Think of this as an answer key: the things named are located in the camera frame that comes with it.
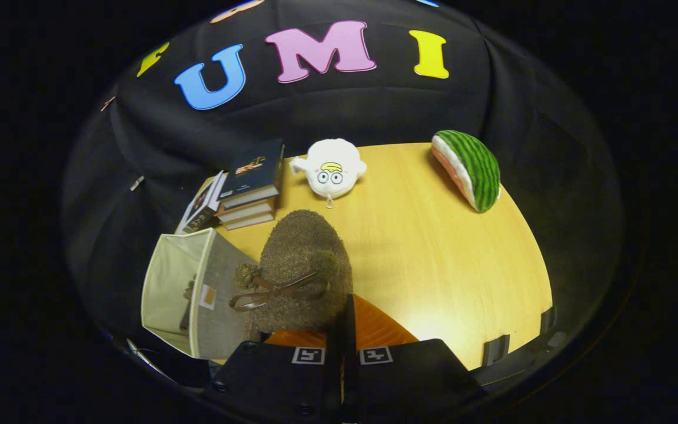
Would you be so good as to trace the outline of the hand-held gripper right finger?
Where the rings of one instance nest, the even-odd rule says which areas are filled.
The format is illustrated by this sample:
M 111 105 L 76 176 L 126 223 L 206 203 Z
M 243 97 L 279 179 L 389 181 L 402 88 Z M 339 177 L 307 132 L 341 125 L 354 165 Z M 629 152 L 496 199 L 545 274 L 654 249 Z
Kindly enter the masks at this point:
M 345 400 L 359 423 L 481 422 L 486 392 L 442 340 L 417 340 L 356 295 L 346 325 Z

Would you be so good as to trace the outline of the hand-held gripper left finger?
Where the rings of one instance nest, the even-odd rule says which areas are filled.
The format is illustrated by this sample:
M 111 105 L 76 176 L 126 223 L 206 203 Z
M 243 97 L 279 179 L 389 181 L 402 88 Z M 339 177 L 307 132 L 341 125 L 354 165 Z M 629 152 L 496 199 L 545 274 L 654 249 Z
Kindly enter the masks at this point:
M 325 348 L 241 343 L 202 399 L 226 423 L 341 423 L 344 322 Z

